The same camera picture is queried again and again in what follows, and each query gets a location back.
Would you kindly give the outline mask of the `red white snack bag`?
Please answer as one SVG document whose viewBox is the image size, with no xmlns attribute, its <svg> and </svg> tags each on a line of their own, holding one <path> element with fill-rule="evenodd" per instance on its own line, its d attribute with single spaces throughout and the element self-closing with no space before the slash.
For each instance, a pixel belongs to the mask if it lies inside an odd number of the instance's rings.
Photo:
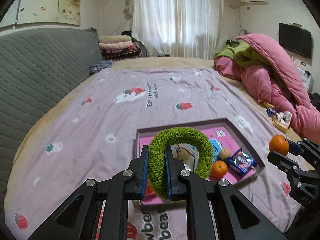
<svg viewBox="0 0 320 240">
<path fill-rule="evenodd" d="M 152 186 L 150 183 L 147 183 L 147 187 L 146 187 L 146 192 L 145 192 L 146 196 L 154 196 L 156 195 L 155 191 L 153 190 Z"/>
</svg>

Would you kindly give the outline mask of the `grey quilted headboard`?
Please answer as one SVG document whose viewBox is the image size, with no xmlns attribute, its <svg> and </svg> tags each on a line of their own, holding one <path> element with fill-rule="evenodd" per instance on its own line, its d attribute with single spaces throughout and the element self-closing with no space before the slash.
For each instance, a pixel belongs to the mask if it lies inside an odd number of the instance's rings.
<svg viewBox="0 0 320 240">
<path fill-rule="evenodd" d="M 30 129 L 102 60 L 94 28 L 43 28 L 1 36 L 1 201 Z"/>
</svg>

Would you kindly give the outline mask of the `black wall television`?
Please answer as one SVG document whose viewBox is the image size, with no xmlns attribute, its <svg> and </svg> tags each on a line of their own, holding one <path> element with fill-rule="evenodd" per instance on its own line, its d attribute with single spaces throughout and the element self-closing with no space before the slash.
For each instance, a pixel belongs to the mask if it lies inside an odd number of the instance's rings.
<svg viewBox="0 0 320 240">
<path fill-rule="evenodd" d="M 313 38 L 310 31 L 297 25 L 279 23 L 279 44 L 307 59 L 312 59 Z"/>
</svg>

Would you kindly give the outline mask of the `stack of folded blankets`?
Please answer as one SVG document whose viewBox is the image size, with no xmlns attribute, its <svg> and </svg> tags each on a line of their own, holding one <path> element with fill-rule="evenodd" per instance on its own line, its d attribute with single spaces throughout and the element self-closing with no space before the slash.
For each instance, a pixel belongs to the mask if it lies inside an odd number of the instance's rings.
<svg viewBox="0 0 320 240">
<path fill-rule="evenodd" d="M 100 35 L 98 46 L 104 60 L 121 61 L 143 57 L 138 41 L 127 35 Z"/>
</svg>

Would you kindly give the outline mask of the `green blanket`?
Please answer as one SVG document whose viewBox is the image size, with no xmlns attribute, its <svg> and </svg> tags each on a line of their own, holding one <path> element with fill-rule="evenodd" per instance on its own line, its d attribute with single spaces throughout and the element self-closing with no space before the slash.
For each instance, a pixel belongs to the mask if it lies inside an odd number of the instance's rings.
<svg viewBox="0 0 320 240">
<path fill-rule="evenodd" d="M 252 65 L 268 66 L 270 64 L 247 42 L 241 42 L 234 48 L 223 48 L 223 50 L 218 51 L 215 54 L 215 59 L 222 56 L 232 59 L 242 68 L 248 68 Z"/>
</svg>

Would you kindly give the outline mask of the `blue oreo cookie packet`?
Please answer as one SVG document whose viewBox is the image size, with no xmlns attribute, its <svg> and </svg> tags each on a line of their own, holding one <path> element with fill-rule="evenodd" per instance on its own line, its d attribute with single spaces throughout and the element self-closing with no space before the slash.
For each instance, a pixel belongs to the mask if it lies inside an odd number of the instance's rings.
<svg viewBox="0 0 320 240">
<path fill-rule="evenodd" d="M 226 158 L 225 163 L 240 178 L 245 176 L 252 168 L 257 166 L 257 162 L 241 148 L 238 149 L 231 157 Z"/>
</svg>

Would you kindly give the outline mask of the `wall painting panels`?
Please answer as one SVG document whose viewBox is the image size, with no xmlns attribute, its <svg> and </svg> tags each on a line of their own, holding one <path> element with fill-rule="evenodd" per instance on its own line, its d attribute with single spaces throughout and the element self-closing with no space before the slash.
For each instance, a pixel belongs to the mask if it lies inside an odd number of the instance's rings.
<svg viewBox="0 0 320 240">
<path fill-rule="evenodd" d="M 80 25 L 81 0 L 15 0 L 1 27 L 32 23 Z"/>
</svg>

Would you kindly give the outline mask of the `pink quilt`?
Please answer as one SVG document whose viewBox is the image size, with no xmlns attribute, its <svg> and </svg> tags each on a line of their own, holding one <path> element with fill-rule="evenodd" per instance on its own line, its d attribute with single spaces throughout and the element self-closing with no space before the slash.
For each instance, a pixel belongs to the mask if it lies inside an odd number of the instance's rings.
<svg viewBox="0 0 320 240">
<path fill-rule="evenodd" d="M 300 137 L 319 143 L 319 111 L 311 103 L 298 69 L 284 48 L 265 34 L 247 34 L 239 39 L 270 64 L 242 68 L 230 58 L 214 56 L 215 69 L 222 76 L 241 81 L 257 102 L 269 103 L 277 112 L 291 112 L 290 127 Z"/>
</svg>

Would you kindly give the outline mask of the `floral white scrunchie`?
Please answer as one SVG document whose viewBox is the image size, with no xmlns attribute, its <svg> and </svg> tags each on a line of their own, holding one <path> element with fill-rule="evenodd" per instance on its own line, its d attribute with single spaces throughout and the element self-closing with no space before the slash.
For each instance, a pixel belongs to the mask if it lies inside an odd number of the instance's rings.
<svg viewBox="0 0 320 240">
<path fill-rule="evenodd" d="M 279 123 L 289 127 L 291 124 L 292 114 L 289 111 L 276 113 L 276 119 Z"/>
</svg>

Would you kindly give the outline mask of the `pink and blue book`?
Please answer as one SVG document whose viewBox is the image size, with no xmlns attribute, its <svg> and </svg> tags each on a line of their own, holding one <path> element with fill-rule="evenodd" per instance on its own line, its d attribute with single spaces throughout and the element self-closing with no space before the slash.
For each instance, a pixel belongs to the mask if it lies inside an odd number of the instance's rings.
<svg viewBox="0 0 320 240">
<path fill-rule="evenodd" d="M 241 148 L 245 153 L 247 153 L 257 162 L 257 166 L 252 168 L 242 178 L 238 177 L 229 167 L 228 172 L 224 175 L 224 178 L 230 181 L 233 185 L 253 179 L 264 167 L 264 164 L 261 161 L 259 155 L 250 145 L 250 143 L 248 143 L 248 141 L 244 138 L 244 136 L 242 136 L 237 128 L 231 128 L 226 124 L 218 124 L 215 126 L 211 125 L 207 129 L 205 129 L 203 126 L 197 126 L 196 128 L 208 137 L 213 148 L 213 162 L 216 162 L 219 159 L 219 152 L 222 148 L 230 149 L 231 155 L 233 155 L 238 149 Z M 143 146 L 149 145 L 153 137 L 165 129 L 166 127 L 139 129 L 136 136 L 135 157 L 138 158 Z"/>
</svg>

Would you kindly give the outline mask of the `grey shallow cardboard box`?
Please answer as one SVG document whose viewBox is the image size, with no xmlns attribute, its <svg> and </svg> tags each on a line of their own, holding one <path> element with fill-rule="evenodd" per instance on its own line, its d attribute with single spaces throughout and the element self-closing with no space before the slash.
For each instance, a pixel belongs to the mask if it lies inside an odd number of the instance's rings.
<svg viewBox="0 0 320 240">
<path fill-rule="evenodd" d="M 204 133 L 202 133 L 199 129 L 197 129 L 196 127 L 203 126 L 205 129 L 207 129 L 211 125 L 215 126 L 218 124 L 226 124 L 226 125 L 230 126 L 231 128 L 237 128 L 238 131 L 242 134 L 239 127 L 234 125 L 228 119 L 222 118 L 222 119 L 214 119 L 214 120 L 208 120 L 208 121 L 190 122 L 190 123 L 178 124 L 178 125 L 159 126 L 159 127 L 166 127 L 166 129 L 159 132 L 157 135 L 155 135 L 149 145 L 144 145 L 144 146 L 152 145 L 156 150 L 159 151 L 159 150 L 164 149 L 166 146 L 171 146 L 171 145 L 175 145 L 175 144 L 179 144 L 179 143 L 186 143 L 186 144 L 193 145 L 196 147 L 196 149 L 199 152 L 199 161 L 198 161 L 195 173 L 200 175 L 202 178 L 206 178 L 208 181 L 217 181 L 218 179 L 211 176 L 211 169 L 212 169 L 212 165 L 214 163 L 213 162 L 212 145 L 211 145 L 208 137 Z M 243 181 L 242 183 L 236 184 L 234 186 L 242 185 L 248 181 Z"/>
</svg>

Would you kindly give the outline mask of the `orange tangerine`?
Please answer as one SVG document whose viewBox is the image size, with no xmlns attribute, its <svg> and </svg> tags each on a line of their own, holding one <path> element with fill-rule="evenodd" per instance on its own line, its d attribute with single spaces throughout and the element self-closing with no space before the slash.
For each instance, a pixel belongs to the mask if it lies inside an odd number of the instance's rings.
<svg viewBox="0 0 320 240">
<path fill-rule="evenodd" d="M 211 176 L 216 179 L 221 179 L 228 172 L 227 164 L 222 160 L 217 160 L 213 163 L 211 169 Z"/>
<path fill-rule="evenodd" d="M 276 151 L 284 156 L 287 156 L 289 152 L 289 142 L 283 135 L 275 135 L 269 142 L 269 150 Z"/>
</svg>

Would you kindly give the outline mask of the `walnut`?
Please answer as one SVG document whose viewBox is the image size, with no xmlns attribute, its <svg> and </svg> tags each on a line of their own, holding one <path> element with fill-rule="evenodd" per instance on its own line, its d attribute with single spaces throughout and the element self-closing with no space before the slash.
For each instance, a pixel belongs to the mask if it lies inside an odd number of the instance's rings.
<svg viewBox="0 0 320 240">
<path fill-rule="evenodd" d="M 219 158 L 225 160 L 231 157 L 231 150 L 228 148 L 222 148 L 219 152 Z"/>
</svg>

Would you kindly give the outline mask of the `strawberry print purple bedsheet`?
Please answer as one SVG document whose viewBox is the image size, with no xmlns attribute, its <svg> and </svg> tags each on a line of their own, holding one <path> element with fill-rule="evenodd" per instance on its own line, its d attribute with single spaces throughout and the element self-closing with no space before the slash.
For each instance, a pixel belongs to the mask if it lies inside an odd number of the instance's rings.
<svg viewBox="0 0 320 240">
<path fill-rule="evenodd" d="M 135 157 L 141 128 L 226 118 L 267 159 L 266 115 L 215 70 L 105 70 L 59 115 L 47 113 L 20 145 L 5 223 L 27 239 L 86 179 L 112 178 Z"/>
</svg>

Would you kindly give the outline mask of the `yellow wafer snack packet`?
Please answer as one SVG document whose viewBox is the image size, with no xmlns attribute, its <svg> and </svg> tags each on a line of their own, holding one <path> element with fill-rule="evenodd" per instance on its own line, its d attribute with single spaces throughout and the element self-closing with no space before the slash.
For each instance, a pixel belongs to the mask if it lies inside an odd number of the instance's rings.
<svg viewBox="0 0 320 240">
<path fill-rule="evenodd" d="M 286 124 L 283 124 L 282 122 L 280 122 L 279 120 L 273 120 L 272 121 L 272 125 L 278 129 L 279 131 L 283 132 L 283 133 L 287 133 L 289 130 L 289 127 Z"/>
</svg>

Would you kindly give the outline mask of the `white sheer curtain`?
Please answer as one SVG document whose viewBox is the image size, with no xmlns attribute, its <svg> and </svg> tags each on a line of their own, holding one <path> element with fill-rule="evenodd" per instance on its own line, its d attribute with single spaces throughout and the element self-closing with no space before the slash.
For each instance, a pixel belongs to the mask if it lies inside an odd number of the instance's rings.
<svg viewBox="0 0 320 240">
<path fill-rule="evenodd" d="M 222 16 L 223 0 L 133 0 L 132 36 L 150 56 L 211 60 Z"/>
</svg>

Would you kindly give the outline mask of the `small blue candy wrapper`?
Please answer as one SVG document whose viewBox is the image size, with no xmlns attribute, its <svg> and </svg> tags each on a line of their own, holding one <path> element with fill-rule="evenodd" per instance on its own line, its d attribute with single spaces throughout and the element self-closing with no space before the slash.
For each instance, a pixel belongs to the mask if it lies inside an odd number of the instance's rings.
<svg viewBox="0 0 320 240">
<path fill-rule="evenodd" d="M 266 108 L 267 115 L 271 118 L 272 116 L 276 115 L 276 111 L 272 108 Z"/>
</svg>

